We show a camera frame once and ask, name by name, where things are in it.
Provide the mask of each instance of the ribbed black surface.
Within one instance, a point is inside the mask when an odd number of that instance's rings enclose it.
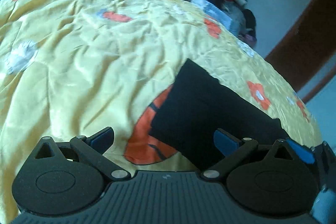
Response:
[[[13,224],[317,224],[309,215],[267,219],[237,206],[218,183],[194,172],[139,171],[115,182],[90,208],[71,216],[46,218],[22,213]]]

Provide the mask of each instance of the metal screw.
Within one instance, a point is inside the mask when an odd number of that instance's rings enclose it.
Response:
[[[116,178],[116,179],[123,179],[128,176],[128,172],[125,170],[114,170],[111,173],[111,176]]]
[[[219,172],[216,170],[206,170],[203,175],[208,179],[215,179],[219,177]]]

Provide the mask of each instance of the blanket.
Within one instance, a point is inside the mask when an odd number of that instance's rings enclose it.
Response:
[[[132,174],[194,169],[138,123],[167,96],[187,58],[278,117],[295,141],[322,141],[314,117],[272,66],[183,0],[0,0],[0,41],[2,224],[18,214],[11,184],[43,136],[69,141],[111,126],[115,142],[104,156]],[[144,164],[142,155],[126,155],[130,141],[162,145],[167,157],[148,149]]]

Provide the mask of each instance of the black fabric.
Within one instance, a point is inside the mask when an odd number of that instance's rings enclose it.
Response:
[[[249,9],[245,9],[242,12],[246,20],[246,29],[250,29],[248,33],[251,36],[256,37],[255,28],[256,28],[257,22],[255,19],[255,16],[253,15],[252,11]]]
[[[270,118],[188,59],[156,113],[150,135],[204,170],[224,158],[213,143],[217,128],[260,144],[288,138],[279,119]]]

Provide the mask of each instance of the wooden door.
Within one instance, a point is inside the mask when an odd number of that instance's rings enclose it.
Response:
[[[299,91],[336,52],[336,0],[311,0],[265,58]]]

